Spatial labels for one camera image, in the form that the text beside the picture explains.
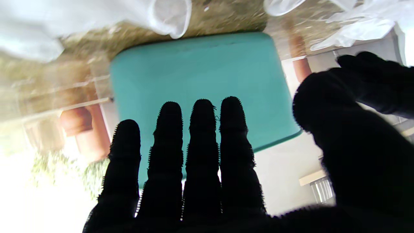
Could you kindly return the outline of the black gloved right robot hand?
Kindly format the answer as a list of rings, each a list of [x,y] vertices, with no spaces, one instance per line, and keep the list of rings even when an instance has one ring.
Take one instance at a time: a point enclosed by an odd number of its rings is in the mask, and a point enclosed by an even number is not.
[[[140,130],[121,121],[98,202],[84,233],[412,233],[413,144],[374,112],[360,107],[341,68],[310,74],[296,91],[296,122],[322,150],[333,206],[266,213],[241,102],[222,101],[221,143],[214,106],[195,102],[190,117],[187,180],[182,186],[182,113],[160,109],[148,180],[138,190]]]

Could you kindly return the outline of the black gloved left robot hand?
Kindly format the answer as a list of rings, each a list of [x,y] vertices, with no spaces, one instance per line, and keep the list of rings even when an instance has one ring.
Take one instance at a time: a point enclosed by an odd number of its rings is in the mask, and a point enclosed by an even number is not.
[[[338,77],[357,102],[385,115],[414,118],[414,71],[368,51],[337,58]]]

